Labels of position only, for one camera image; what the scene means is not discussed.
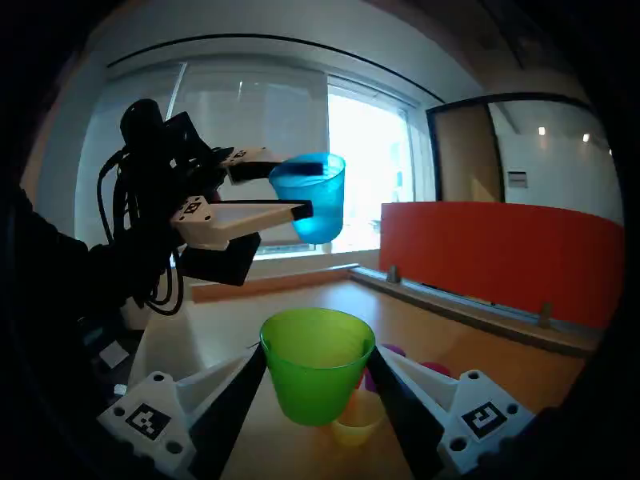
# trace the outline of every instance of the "wall sign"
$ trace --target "wall sign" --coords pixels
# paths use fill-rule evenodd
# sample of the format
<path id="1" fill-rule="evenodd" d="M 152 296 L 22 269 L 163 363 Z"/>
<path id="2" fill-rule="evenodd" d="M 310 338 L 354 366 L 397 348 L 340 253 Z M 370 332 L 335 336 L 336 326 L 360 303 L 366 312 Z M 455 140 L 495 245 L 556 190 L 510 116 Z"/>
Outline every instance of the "wall sign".
<path id="1" fill-rule="evenodd" d="M 527 188 L 526 172 L 507 172 L 509 188 Z"/>

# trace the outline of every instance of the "yellow cup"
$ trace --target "yellow cup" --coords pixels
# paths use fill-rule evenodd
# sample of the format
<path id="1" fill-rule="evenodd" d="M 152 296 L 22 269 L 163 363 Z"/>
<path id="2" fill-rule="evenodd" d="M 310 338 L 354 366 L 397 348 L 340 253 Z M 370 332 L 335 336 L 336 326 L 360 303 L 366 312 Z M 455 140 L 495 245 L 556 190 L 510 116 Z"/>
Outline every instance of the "yellow cup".
<path id="1" fill-rule="evenodd" d="M 354 390 L 342 414 L 331 423 L 336 441 L 344 446 L 366 442 L 385 415 L 380 397 L 367 390 Z"/>

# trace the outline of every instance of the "black cable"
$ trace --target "black cable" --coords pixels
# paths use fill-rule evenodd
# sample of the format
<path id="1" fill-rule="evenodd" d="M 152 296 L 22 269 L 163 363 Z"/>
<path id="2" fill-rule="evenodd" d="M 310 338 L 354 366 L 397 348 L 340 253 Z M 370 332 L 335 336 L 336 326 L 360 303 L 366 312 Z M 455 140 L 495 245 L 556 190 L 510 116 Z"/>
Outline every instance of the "black cable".
<path id="1" fill-rule="evenodd" d="M 111 233 L 111 229 L 109 227 L 109 222 L 106 218 L 105 207 L 102 201 L 102 181 L 105 176 L 114 168 L 118 167 L 118 173 L 120 169 L 120 161 L 124 157 L 126 153 L 125 149 L 117 151 L 113 154 L 109 160 L 106 161 L 104 166 L 100 169 L 98 173 L 98 183 L 96 185 L 96 196 L 98 198 L 98 210 L 100 212 L 100 220 L 102 221 L 102 228 L 105 231 L 106 239 L 109 244 L 113 243 L 114 236 Z M 124 214 L 127 213 L 129 215 L 129 221 L 131 226 L 138 223 L 140 219 L 138 213 L 138 203 L 135 198 L 134 192 L 128 190 L 126 188 L 126 184 L 122 176 L 119 174 L 116 178 L 116 183 L 114 186 L 114 200 L 113 204 L 113 216 L 114 216 L 114 232 L 117 233 L 121 230 L 124 230 Z M 171 261 L 167 260 L 166 267 L 166 295 L 160 300 L 156 298 L 158 294 L 157 288 L 154 288 L 154 291 L 151 292 L 150 298 L 145 301 L 145 304 L 151 308 L 154 312 L 159 313 L 161 315 L 171 316 L 179 312 L 182 307 L 182 301 L 184 299 L 184 278 L 182 276 L 182 272 L 180 270 L 178 264 L 178 251 L 176 249 L 172 250 L 172 255 L 175 259 L 175 270 L 176 275 L 178 276 L 178 297 L 176 299 L 175 305 L 170 310 L 163 310 L 158 308 L 158 306 L 166 305 L 171 300 L 173 296 L 173 273 L 171 271 Z"/>
<path id="2" fill-rule="evenodd" d="M 177 312 L 180 311 L 180 308 L 182 307 L 182 300 L 184 299 L 184 289 L 185 289 L 184 278 L 182 276 L 182 269 L 180 268 L 180 258 L 178 256 L 178 249 L 173 249 L 171 251 L 171 254 L 174 256 L 175 273 L 176 273 L 176 276 L 178 277 L 178 297 L 176 298 L 175 305 L 170 310 L 163 310 L 161 308 L 158 308 L 156 305 L 154 305 L 150 301 L 145 302 L 145 304 L 149 308 L 151 308 L 154 312 L 160 315 L 165 315 L 167 317 L 170 317 L 171 315 L 175 315 Z M 167 271 L 167 273 L 169 276 L 172 275 L 170 269 Z"/>
<path id="3" fill-rule="evenodd" d="M 162 300 L 157 300 L 157 296 L 158 296 L 158 286 L 154 287 L 154 291 L 151 293 L 151 299 L 149 300 L 150 303 L 153 303 L 154 305 L 157 306 L 162 306 L 162 305 L 166 305 L 167 303 L 169 303 L 169 300 L 171 300 L 171 295 L 173 293 L 173 281 L 174 281 L 174 276 L 171 273 L 171 257 L 169 257 L 166 260 L 166 272 L 167 272 L 167 276 L 166 276 L 166 295 Z"/>
<path id="4" fill-rule="evenodd" d="M 109 160 L 107 160 L 100 169 L 100 173 L 98 173 L 98 184 L 96 185 L 96 195 L 98 196 L 98 210 L 100 211 L 100 220 L 102 220 L 102 228 L 104 228 L 105 230 L 106 240 L 109 242 L 109 244 L 113 243 L 114 238 L 111 235 L 109 222 L 106 220 L 105 206 L 102 203 L 102 180 L 104 180 L 106 174 L 109 173 L 109 170 L 119 164 L 119 162 L 122 160 L 122 157 L 124 156 L 124 153 L 125 151 L 124 149 L 122 149 L 111 155 L 111 158 L 109 158 Z"/>

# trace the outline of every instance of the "purple cup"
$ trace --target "purple cup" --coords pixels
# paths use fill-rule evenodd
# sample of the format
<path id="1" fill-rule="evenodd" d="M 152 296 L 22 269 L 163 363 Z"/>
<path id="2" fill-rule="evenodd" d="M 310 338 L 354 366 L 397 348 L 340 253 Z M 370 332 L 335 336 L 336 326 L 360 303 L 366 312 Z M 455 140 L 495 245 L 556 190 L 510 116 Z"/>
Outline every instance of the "purple cup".
<path id="1" fill-rule="evenodd" d="M 383 343 L 382 346 L 385 346 L 389 350 L 394 351 L 398 355 L 402 355 L 403 357 L 406 357 L 406 352 L 397 345 L 392 345 L 390 343 Z M 371 373 L 369 372 L 368 369 L 365 369 L 365 388 L 369 392 L 373 392 L 375 394 L 378 392 L 375 388 L 374 380 L 372 379 Z"/>

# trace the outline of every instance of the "plastic cup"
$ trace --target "plastic cup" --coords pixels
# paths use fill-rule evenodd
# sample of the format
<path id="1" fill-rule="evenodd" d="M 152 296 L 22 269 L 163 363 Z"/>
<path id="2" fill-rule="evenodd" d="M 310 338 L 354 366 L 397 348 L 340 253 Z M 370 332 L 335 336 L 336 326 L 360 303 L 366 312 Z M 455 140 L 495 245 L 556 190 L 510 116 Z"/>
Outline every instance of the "plastic cup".
<path id="1" fill-rule="evenodd" d="M 399 346 L 394 345 L 393 343 L 383 343 L 382 346 L 385 346 L 386 348 L 395 352 L 398 355 L 402 355 L 403 357 L 406 357 L 406 352 Z M 378 389 L 375 387 L 374 378 L 371 377 L 371 372 L 369 372 L 368 369 L 365 369 L 365 388 L 369 392 L 374 394 L 378 392 Z"/>
<path id="2" fill-rule="evenodd" d="M 447 377 L 451 377 L 451 370 L 446 368 L 441 363 L 437 363 L 437 362 L 422 362 L 420 365 L 425 366 L 426 368 L 430 368 L 434 372 L 438 372 L 439 374 L 443 374 L 443 375 L 446 375 Z"/>
<path id="3" fill-rule="evenodd" d="M 319 170 L 308 174 L 294 168 L 314 164 Z M 345 201 L 345 161 L 332 154 L 307 154 L 291 158 L 275 167 L 269 182 L 280 200 L 311 200 L 314 216 L 294 222 L 303 242 L 321 244 L 336 238 L 342 230 Z"/>
<path id="4" fill-rule="evenodd" d="M 378 428 L 384 414 L 379 396 L 364 389 L 356 390 L 342 414 L 332 421 L 331 431 L 341 445 L 362 445 Z"/>
<path id="5" fill-rule="evenodd" d="M 260 342 L 282 412 L 301 425 L 322 426 L 345 409 L 375 336 L 353 315 L 302 308 L 269 318 Z"/>

